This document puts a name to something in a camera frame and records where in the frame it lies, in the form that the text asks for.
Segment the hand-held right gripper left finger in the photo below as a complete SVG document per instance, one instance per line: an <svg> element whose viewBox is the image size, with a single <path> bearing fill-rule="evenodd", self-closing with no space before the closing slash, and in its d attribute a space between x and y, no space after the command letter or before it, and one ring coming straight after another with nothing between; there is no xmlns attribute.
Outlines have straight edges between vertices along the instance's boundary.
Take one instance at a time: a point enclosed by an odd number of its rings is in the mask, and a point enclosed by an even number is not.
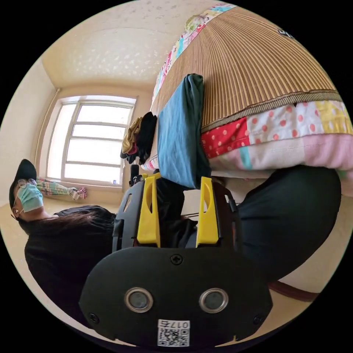
<svg viewBox="0 0 353 353"><path fill-rule="evenodd" d="M149 176L144 180L136 238L138 244L142 246L161 246L156 184L159 178Z"/></svg>

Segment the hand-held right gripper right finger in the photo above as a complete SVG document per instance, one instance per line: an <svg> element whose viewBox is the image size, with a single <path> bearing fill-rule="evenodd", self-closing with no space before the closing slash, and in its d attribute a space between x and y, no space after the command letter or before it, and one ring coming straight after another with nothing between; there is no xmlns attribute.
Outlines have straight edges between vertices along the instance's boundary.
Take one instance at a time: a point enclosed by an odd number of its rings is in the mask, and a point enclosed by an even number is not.
<svg viewBox="0 0 353 353"><path fill-rule="evenodd" d="M219 241L216 202L211 178L202 177L196 247L216 246Z"/></svg>

